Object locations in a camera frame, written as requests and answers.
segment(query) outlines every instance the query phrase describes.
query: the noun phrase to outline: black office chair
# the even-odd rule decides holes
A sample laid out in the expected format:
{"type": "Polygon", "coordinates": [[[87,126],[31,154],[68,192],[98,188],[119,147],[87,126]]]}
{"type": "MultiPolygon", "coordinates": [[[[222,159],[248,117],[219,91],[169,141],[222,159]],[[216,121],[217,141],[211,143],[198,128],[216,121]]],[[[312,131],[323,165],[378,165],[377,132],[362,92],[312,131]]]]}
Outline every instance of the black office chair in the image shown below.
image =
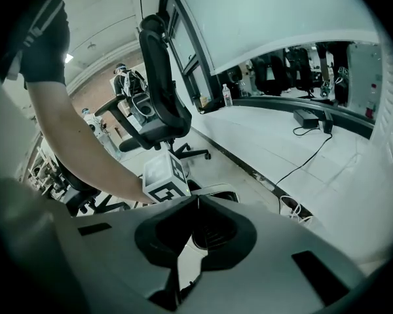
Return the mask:
{"type": "Polygon", "coordinates": [[[68,168],[59,161],[59,159],[57,159],[57,162],[63,177],[71,186],[65,193],[63,203],[67,206],[72,217],[75,217],[79,211],[85,214],[87,212],[86,205],[93,210],[93,214],[106,213],[120,207],[123,209],[129,209],[129,206],[125,202],[114,203],[113,205],[107,206],[112,195],[108,195],[99,204],[99,206],[96,206],[95,198],[101,193],[101,191],[91,187],[74,176],[74,174],[72,174],[68,168]]]}
{"type": "MultiPolygon", "coordinates": [[[[151,23],[152,29],[156,29],[154,20],[160,18],[157,16],[155,18],[152,15],[152,22],[148,22],[147,18],[141,23],[141,28],[145,28],[146,23],[151,23]]],[[[131,139],[123,141],[119,145],[119,150],[122,152],[131,151],[138,147],[147,150],[154,147],[156,150],[160,150],[160,144],[165,142],[168,143],[169,151],[179,159],[201,154],[205,155],[205,159],[210,159],[211,155],[206,149],[184,151],[185,149],[191,149],[188,143],[174,151],[174,140],[189,133],[192,115],[176,94],[176,85],[172,80],[170,70],[169,54],[160,32],[144,29],[140,33],[140,46],[147,71],[151,104],[158,118],[146,123],[140,131],[137,131],[118,108],[118,103],[125,99],[124,96],[117,96],[108,101],[95,112],[95,115],[100,116],[106,111],[111,112],[121,126],[132,136],[131,139]]]]}

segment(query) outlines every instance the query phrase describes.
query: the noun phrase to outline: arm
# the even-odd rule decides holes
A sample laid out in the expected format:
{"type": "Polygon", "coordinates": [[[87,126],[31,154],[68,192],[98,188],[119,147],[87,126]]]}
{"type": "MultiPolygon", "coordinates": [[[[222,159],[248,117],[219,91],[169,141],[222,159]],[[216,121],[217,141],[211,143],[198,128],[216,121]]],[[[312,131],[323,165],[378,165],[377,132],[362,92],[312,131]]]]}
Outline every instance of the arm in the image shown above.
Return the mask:
{"type": "Polygon", "coordinates": [[[141,179],[112,158],[75,112],[59,82],[28,82],[41,130],[58,159],[76,177],[114,196],[149,203],[141,179]]]}

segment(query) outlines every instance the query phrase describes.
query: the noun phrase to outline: chair armrest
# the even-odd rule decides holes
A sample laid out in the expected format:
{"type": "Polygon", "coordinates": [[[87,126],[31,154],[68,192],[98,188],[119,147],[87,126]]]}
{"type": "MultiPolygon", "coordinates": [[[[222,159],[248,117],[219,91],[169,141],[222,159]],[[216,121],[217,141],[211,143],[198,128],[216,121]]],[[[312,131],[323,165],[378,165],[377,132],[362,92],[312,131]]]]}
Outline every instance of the chair armrest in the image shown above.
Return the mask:
{"type": "Polygon", "coordinates": [[[114,97],[113,99],[109,100],[107,103],[105,103],[103,106],[101,106],[94,114],[96,116],[101,116],[104,112],[107,112],[112,106],[117,106],[118,103],[122,100],[125,100],[126,96],[118,95],[114,97]]]}

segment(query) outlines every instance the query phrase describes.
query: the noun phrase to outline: black slot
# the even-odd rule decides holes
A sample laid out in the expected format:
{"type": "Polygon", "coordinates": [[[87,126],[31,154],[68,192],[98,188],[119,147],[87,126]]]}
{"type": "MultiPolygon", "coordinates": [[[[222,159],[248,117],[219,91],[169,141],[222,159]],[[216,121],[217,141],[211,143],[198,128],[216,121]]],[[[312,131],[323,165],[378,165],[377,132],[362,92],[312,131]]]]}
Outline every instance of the black slot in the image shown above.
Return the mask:
{"type": "Polygon", "coordinates": [[[107,230],[112,228],[108,223],[97,223],[91,226],[85,226],[78,229],[80,235],[86,236],[94,233],[101,232],[103,230],[107,230]]]}
{"type": "Polygon", "coordinates": [[[349,289],[311,251],[293,254],[291,257],[325,306],[348,294],[349,289]]]}

